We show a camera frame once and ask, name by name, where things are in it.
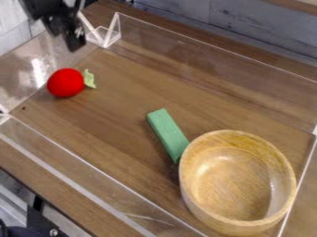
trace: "wooden bowl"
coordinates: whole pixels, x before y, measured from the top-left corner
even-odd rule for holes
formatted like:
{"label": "wooden bowl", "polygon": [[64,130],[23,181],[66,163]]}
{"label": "wooden bowl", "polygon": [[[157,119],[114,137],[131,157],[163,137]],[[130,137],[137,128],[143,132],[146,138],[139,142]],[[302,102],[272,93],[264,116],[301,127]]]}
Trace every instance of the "wooden bowl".
{"label": "wooden bowl", "polygon": [[179,180],[190,211],[226,235],[266,231],[294,200],[296,177],[286,157],[242,131],[214,131],[191,142],[181,159]]}

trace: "wooden table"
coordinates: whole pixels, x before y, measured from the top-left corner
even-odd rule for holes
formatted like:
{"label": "wooden table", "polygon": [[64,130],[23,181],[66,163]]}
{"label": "wooden table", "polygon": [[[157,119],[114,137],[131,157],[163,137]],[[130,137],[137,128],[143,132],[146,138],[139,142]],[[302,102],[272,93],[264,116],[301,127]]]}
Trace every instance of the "wooden table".
{"label": "wooden table", "polygon": [[[174,31],[186,33],[258,61],[274,63],[293,73],[312,79],[316,76],[316,72],[306,65],[177,23],[171,24],[171,21],[150,16],[110,1],[99,1],[98,4],[94,4],[87,9],[86,15],[94,25],[109,25],[107,22],[110,22],[114,11],[125,12]],[[214,52],[214,54],[217,60],[228,61],[228,74],[230,74],[230,70],[232,73],[240,72],[240,69],[248,71],[249,74],[237,74],[238,80],[242,80],[244,77],[248,78],[252,74],[257,75],[260,80],[268,77],[268,69],[264,69],[258,63],[244,64],[238,58],[232,59],[232,56],[225,53]],[[137,61],[109,50],[95,49],[75,67],[80,70],[90,69],[94,72],[98,89],[86,90],[70,99],[56,99],[42,88],[14,109],[11,114],[205,234],[221,236],[194,218],[183,205],[178,188],[177,167],[173,165],[159,139],[146,122],[146,114],[166,107],[190,140],[207,131],[221,129],[253,132],[274,143],[285,153],[292,162],[297,179],[300,179],[313,136],[296,127],[309,130],[316,121],[316,114],[306,108],[308,103],[310,105],[316,101],[316,91],[308,87],[305,82],[294,80],[288,88],[297,97],[296,100],[288,101],[288,110],[285,110],[284,106],[268,106],[270,96],[265,92],[260,94],[261,96],[242,98],[244,94],[257,91],[258,81],[246,87],[246,91],[245,88],[236,90],[234,81],[221,84],[217,67],[203,71],[198,67],[194,70],[194,75],[198,80],[205,77],[205,84],[203,87],[197,86],[173,73],[181,66],[177,63],[167,67],[158,57],[151,57],[154,61],[149,64],[150,55],[139,50],[131,51],[131,56]],[[297,79],[294,75],[285,75],[284,71],[274,69],[270,75],[277,78],[285,77],[285,80],[289,77]],[[298,86],[305,90],[306,99],[296,93]],[[278,83],[274,84],[274,90],[281,91],[281,88]],[[248,100],[257,102],[257,104],[248,103]],[[285,120],[286,123],[290,122],[292,126],[276,119]],[[107,190],[100,189],[102,184],[94,181],[98,173],[90,174],[80,171],[75,173],[72,169],[67,169],[67,167],[76,169],[76,166],[68,163],[67,155],[66,157],[54,156],[54,148],[50,145],[38,143],[36,139],[32,140],[27,137],[26,139],[36,147],[42,159],[63,175],[72,177],[75,181],[90,187],[98,196],[107,195]],[[6,151],[0,156],[2,168],[22,180],[92,235],[141,235],[70,183],[67,184],[47,172],[39,164],[26,160],[22,153],[4,142],[0,142],[0,149]],[[316,220],[315,211],[317,210],[315,203],[317,185],[312,176],[316,173],[315,163],[313,160],[302,193],[294,205],[296,211],[292,212],[290,225],[286,228],[288,236],[298,236],[298,232],[302,236],[313,236],[315,233],[312,224]],[[302,229],[301,225],[293,223],[302,223],[306,226]],[[276,234],[277,229],[273,229],[261,236],[269,237]]]}

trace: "tomato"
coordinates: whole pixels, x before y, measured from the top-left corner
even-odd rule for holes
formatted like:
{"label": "tomato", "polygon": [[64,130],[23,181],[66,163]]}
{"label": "tomato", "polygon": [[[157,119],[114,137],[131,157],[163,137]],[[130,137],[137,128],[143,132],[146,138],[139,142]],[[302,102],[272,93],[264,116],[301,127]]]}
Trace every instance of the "tomato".
{"label": "tomato", "polygon": [[48,79],[47,89],[56,97],[71,97],[84,89],[84,78],[75,69],[58,70]]}

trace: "wooden surface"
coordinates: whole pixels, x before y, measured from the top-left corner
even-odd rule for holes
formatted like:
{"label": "wooden surface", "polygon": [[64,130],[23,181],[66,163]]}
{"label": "wooden surface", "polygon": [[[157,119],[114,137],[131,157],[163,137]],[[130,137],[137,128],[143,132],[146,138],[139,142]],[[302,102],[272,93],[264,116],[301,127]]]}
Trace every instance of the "wooden surface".
{"label": "wooden surface", "polygon": [[[106,22],[110,21],[115,10],[157,22],[266,63],[276,63],[293,72],[302,72],[310,77],[316,73],[309,66],[289,59],[256,50],[250,46],[244,47],[226,39],[221,40],[217,36],[212,37],[198,30],[171,24],[169,20],[151,17],[109,1],[92,5],[86,13],[95,25],[100,25],[100,22],[109,25]],[[149,112],[166,107],[190,140],[207,131],[221,129],[242,130],[260,135],[286,155],[298,179],[312,143],[312,136],[308,133],[266,117],[240,101],[228,100],[224,96],[181,80],[177,75],[165,72],[162,67],[142,65],[107,50],[96,49],[76,67],[94,72],[98,89],[86,90],[74,98],[58,100],[43,88],[15,109],[12,115],[207,235],[218,236],[195,219],[182,203],[177,167],[146,123]],[[11,150],[4,144],[2,146],[3,149]],[[66,215],[88,232],[106,236],[103,230],[107,224],[113,230],[109,232],[114,233],[118,229],[122,230],[118,235],[138,236],[135,231],[119,224],[118,219],[109,218],[106,211],[72,191],[63,182],[56,180],[54,186],[48,188],[52,175],[32,162],[22,164],[16,152],[10,151],[8,154],[18,158],[6,160],[2,157],[2,167],[63,209]],[[67,175],[70,171],[63,168],[62,162],[56,162],[50,156],[47,162],[54,163]],[[22,166],[27,167],[27,170],[38,170],[38,175],[34,176]],[[96,191],[98,185],[90,179],[84,179],[84,173],[80,173],[80,178],[82,182],[88,183]],[[63,198],[59,189],[66,189],[72,196],[71,201]],[[91,212],[98,215],[90,221]],[[273,229],[261,236],[276,236],[276,232],[277,229]]]}
{"label": "wooden surface", "polygon": [[316,0],[265,0],[273,4],[288,7],[293,10],[306,12],[317,15],[317,1]]}
{"label": "wooden surface", "polygon": [[258,134],[285,153],[298,176],[310,143],[305,132],[106,50],[76,67],[95,73],[98,90],[58,100],[43,88],[12,114],[207,234],[181,201],[177,167],[146,122],[149,112],[166,107],[190,140],[220,129]]}

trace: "white wall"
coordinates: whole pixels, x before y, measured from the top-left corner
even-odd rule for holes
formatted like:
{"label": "white wall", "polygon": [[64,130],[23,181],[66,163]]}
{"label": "white wall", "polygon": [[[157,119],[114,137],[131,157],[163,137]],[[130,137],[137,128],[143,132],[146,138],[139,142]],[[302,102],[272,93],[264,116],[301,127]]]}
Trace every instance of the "white wall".
{"label": "white wall", "polygon": [[317,16],[261,0],[137,0],[317,58]]}

